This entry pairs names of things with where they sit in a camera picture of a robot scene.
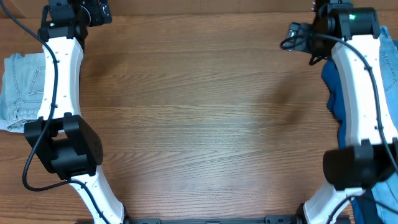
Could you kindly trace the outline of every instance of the blue cloth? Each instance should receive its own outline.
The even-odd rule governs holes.
[[[380,63],[384,91],[392,122],[398,127],[398,50],[394,45],[387,27],[381,27]],[[338,70],[333,61],[328,61],[322,71],[322,78],[328,86],[331,95],[327,103],[328,109],[336,116],[341,124],[338,130],[339,148],[345,148],[346,114]],[[393,174],[387,181],[377,183],[372,189],[375,200],[398,209],[398,176]],[[353,202],[354,217],[357,224],[369,223],[364,219],[365,214],[360,209],[357,200]],[[376,205],[379,218],[384,224],[398,224],[398,215]]]
[[[4,60],[0,95],[0,129],[23,133],[24,124],[37,119],[43,99],[44,53],[14,54]]]

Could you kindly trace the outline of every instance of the wooden table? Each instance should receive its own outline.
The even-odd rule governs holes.
[[[312,18],[115,17],[89,29],[81,110],[101,137],[109,184],[134,218],[290,214],[314,194],[324,180],[323,153],[337,147],[338,123],[326,108],[322,64],[279,49],[290,22]],[[397,13],[379,18],[398,37]],[[0,30],[0,58],[41,51],[12,21],[0,19]],[[0,223],[91,218],[71,187],[26,190],[28,143],[5,132],[0,141]],[[30,184],[56,181],[35,158]]]

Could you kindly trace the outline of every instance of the folded denim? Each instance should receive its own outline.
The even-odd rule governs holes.
[[[4,60],[0,95],[0,129],[23,133],[25,123],[37,119],[45,76],[44,53],[14,54]]]
[[[380,47],[380,66],[383,79],[384,92],[386,94],[387,105],[395,127],[398,127],[398,50],[394,44],[387,27],[381,27],[381,47]],[[338,70],[332,61],[326,63],[322,71],[322,78],[328,86],[331,95],[328,101],[328,109],[336,116],[341,123],[338,131],[339,148],[344,149],[346,146],[346,114],[344,107],[343,91],[341,89],[340,77]],[[377,183],[372,189],[373,197],[378,202],[384,203],[392,208],[398,209],[398,176],[393,174],[387,181]],[[357,224],[375,223],[369,222],[363,217],[364,214],[358,202],[353,202],[354,217]],[[398,224],[398,215],[389,210],[376,205],[379,218],[384,224]]]

